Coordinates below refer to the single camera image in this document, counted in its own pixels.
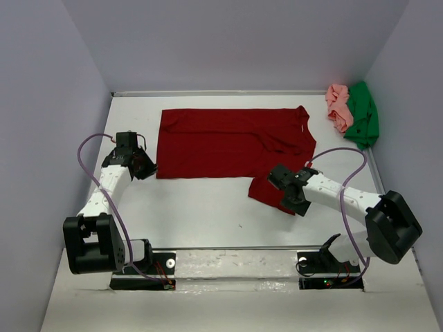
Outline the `red t-shirt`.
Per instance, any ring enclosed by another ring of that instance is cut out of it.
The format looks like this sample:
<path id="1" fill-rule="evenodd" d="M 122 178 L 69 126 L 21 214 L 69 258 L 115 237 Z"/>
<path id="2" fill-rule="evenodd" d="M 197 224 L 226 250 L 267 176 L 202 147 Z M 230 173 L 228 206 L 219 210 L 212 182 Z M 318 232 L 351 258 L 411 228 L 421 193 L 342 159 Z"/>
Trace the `red t-shirt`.
<path id="1" fill-rule="evenodd" d="M 166 109 L 156 151 L 158 179 L 251 178 L 248 196 L 285 213 L 267 179 L 283 164 L 301 169 L 314 155 L 309 114 L 295 109 Z"/>

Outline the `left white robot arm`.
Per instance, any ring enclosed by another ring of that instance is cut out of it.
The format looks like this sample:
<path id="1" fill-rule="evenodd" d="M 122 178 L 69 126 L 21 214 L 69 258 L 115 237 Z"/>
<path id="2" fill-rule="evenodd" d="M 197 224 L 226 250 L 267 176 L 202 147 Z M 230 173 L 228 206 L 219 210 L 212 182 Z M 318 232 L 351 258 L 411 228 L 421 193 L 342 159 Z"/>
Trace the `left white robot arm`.
<path id="1" fill-rule="evenodd" d="M 158 167 L 140 145 L 143 135 L 118 132 L 110 140 L 115 144 L 100 167 L 99 177 L 81 168 L 95 184 L 85 206 L 63 223 L 63 235 L 70 271 L 75 275 L 120 272 L 131 267 L 146 273 L 153 265 L 153 252 L 147 239 L 132 240 L 118 204 L 134 180 L 155 175 Z"/>

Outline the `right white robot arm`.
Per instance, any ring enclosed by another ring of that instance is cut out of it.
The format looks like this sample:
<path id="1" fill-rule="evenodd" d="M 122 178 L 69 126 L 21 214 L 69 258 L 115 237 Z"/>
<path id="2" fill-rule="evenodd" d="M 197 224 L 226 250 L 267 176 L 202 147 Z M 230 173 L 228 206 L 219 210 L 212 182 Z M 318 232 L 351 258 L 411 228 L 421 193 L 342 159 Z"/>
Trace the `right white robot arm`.
<path id="1" fill-rule="evenodd" d="M 322 245 L 318 262 L 324 270 L 372 257 L 398 264 L 423 233 L 405 199 L 395 191 L 377 194 L 344 187 L 308 167 L 293 172 L 277 165 L 268 180 L 282 191 L 282 206 L 299 216 L 316 203 L 364 226 L 360 232 L 335 234 Z"/>

